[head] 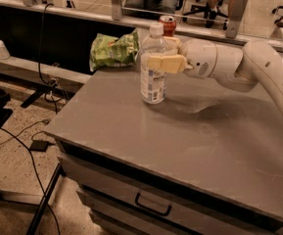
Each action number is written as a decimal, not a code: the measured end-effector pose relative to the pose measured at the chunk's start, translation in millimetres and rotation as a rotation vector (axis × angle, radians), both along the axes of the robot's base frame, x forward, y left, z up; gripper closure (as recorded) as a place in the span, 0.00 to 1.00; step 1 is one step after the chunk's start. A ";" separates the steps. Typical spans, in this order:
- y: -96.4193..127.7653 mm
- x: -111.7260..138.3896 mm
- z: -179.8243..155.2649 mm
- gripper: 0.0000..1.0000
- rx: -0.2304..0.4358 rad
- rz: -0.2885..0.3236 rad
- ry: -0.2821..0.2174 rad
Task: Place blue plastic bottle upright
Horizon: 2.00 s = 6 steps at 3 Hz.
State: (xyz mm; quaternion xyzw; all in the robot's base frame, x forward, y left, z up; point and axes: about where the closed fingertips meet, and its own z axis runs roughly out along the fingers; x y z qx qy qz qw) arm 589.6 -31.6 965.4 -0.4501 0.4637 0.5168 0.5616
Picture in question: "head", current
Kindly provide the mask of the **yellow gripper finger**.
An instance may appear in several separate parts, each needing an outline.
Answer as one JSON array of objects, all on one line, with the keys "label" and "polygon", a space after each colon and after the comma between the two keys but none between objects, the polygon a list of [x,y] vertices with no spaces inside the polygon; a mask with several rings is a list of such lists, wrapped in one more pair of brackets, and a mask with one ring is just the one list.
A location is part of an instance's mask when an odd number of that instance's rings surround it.
[{"label": "yellow gripper finger", "polygon": [[179,49],[182,45],[181,41],[176,37],[165,36],[165,54],[166,55],[176,55],[179,53]]},{"label": "yellow gripper finger", "polygon": [[150,70],[154,71],[179,73],[186,68],[186,58],[182,55],[150,56],[146,65]]}]

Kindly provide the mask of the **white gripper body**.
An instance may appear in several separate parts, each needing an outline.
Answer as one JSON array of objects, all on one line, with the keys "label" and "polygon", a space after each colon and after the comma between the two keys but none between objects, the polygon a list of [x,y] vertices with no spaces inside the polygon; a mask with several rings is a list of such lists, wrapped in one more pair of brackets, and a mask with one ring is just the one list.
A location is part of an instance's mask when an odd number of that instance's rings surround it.
[{"label": "white gripper body", "polygon": [[190,39],[184,42],[180,53],[186,58],[184,73],[190,77],[205,79],[213,71],[217,49],[208,40]]}]

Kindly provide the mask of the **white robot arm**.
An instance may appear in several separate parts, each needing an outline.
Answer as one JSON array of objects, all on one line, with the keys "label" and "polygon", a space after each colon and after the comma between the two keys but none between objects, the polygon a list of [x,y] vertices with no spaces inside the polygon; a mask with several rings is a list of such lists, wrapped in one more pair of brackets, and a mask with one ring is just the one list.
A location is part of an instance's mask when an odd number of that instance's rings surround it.
[{"label": "white robot arm", "polygon": [[259,84],[283,115],[283,58],[263,41],[253,40],[238,48],[190,39],[176,54],[151,54],[145,65],[154,71],[213,78],[240,92],[249,92]]}]

